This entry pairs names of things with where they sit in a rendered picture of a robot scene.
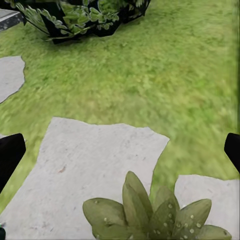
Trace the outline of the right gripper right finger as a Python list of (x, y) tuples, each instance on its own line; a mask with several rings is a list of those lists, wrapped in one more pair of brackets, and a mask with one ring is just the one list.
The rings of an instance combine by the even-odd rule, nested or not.
[(227, 135), (224, 151), (240, 173), (240, 134), (230, 132)]

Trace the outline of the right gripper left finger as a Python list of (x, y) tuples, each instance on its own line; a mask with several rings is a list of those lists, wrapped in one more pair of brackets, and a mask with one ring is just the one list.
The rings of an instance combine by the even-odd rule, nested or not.
[(25, 141), (21, 133), (0, 138), (0, 193), (26, 152)]

